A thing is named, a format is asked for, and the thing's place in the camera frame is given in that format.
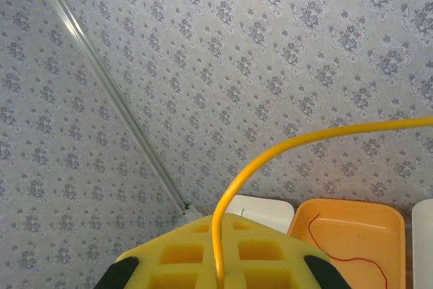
yellow foam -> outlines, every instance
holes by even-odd
[[[139,264],[124,289],[217,289],[207,216],[128,250]],[[304,256],[318,248],[237,215],[223,217],[225,289],[320,289]]]

